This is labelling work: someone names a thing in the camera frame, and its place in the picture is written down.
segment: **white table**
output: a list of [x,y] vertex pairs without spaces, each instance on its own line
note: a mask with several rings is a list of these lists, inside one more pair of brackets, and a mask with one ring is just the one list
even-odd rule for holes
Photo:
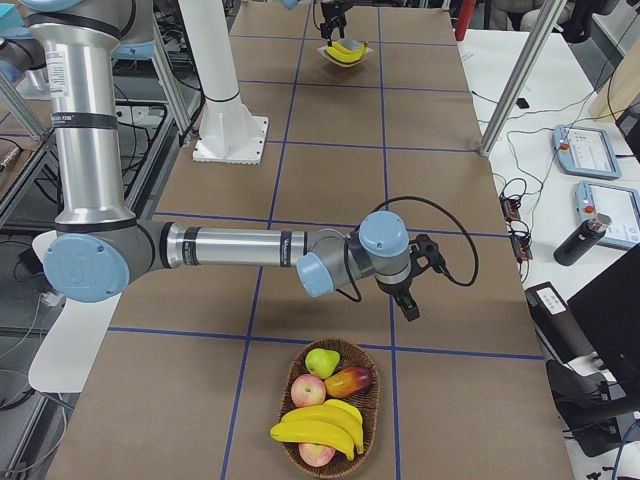
[[[511,70],[526,40],[526,33],[476,31],[467,32],[463,42],[459,43],[460,55],[467,75],[469,88],[483,97],[497,101],[511,74]],[[521,130],[532,132],[540,128],[553,128],[558,124],[571,124],[576,119],[589,117],[588,107],[595,98],[593,87],[584,75],[580,65],[564,42],[562,36],[553,34],[542,51],[520,96],[525,97],[530,108],[521,110],[514,107],[511,118],[505,125],[489,160],[493,171],[507,180],[514,177],[527,179],[530,192],[539,188],[539,184],[516,168],[507,141],[507,133]],[[557,110],[570,106],[560,112],[546,112],[522,115],[524,112],[539,110]],[[484,131],[486,121],[491,118],[495,103],[474,95],[474,106]],[[630,155],[631,151],[623,136],[613,123],[580,121],[578,126],[605,128],[609,133],[616,155]],[[553,259],[553,251],[578,226],[574,200],[576,185],[586,177],[570,176],[562,172],[554,162],[551,146],[551,131],[544,130],[536,134],[511,134],[520,166],[538,178],[548,179],[535,208],[533,225],[533,260],[529,262],[530,272],[524,287],[527,288],[545,281],[551,281],[559,293],[570,298],[585,284],[605,270],[622,256],[621,250],[595,246],[571,267],[564,267]],[[611,182],[640,190],[640,165],[635,158],[620,159],[622,177]],[[496,180],[498,192],[504,182]],[[521,189],[514,185],[512,193]],[[525,197],[520,209],[521,217],[531,225],[535,196]],[[580,373],[592,373],[588,362],[577,365]],[[602,472],[602,466],[612,466],[616,451],[607,452],[595,458],[584,455],[575,441],[567,441],[567,450],[571,457],[576,479],[584,479],[592,472],[602,473],[603,480],[609,480],[611,474]],[[627,445],[622,457],[619,476],[638,477],[640,472],[640,442]]]

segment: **computer monitor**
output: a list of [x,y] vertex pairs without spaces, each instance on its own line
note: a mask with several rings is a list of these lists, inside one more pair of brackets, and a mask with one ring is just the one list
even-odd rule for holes
[[576,322],[627,395],[640,395],[640,245],[567,302]]

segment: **chair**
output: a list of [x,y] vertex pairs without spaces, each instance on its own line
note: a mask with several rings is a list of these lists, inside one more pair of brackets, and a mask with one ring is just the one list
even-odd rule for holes
[[609,15],[620,0],[576,0],[568,21],[560,25],[567,43],[582,43],[591,36],[593,15]]

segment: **red object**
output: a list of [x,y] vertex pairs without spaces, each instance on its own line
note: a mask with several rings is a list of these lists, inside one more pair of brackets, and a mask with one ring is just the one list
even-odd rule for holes
[[458,42],[464,40],[464,35],[467,33],[467,28],[469,28],[475,6],[476,0],[464,0],[464,2],[462,2],[462,9],[460,10],[460,16],[456,24],[456,40]]
[[373,383],[371,370],[364,367],[346,367],[324,381],[327,394],[333,398],[347,398],[365,391]]

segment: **plastic fruit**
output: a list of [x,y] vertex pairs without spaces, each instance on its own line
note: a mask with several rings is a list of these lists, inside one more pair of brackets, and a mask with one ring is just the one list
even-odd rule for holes
[[327,350],[325,348],[314,348],[304,359],[304,364],[312,373],[321,379],[329,378],[333,375],[338,362],[340,361],[340,354],[334,350]]
[[269,435],[278,442],[327,445],[344,453],[349,461],[355,458],[351,436],[340,427],[330,423],[317,420],[280,422],[271,427]]
[[324,381],[327,393],[333,398],[347,398],[371,386],[373,374],[364,367],[347,367]]
[[296,407],[320,405],[326,396],[324,382],[310,373],[300,375],[291,384],[291,400]]
[[364,452],[362,425],[358,423],[353,415],[341,408],[332,407],[331,405],[314,405],[312,407],[296,408],[285,414],[280,419],[280,422],[287,423],[302,420],[317,420],[340,427],[353,439],[356,452],[360,454]]
[[336,454],[336,449],[315,443],[299,443],[298,451],[304,462],[311,467],[324,467]]
[[343,400],[338,400],[337,398],[330,398],[329,400],[325,400],[323,405],[331,405],[332,407],[338,407],[345,410],[346,412],[349,412],[356,418],[356,420],[358,420],[358,423],[362,425],[362,414],[360,413],[360,410],[358,410],[350,403],[347,403]]

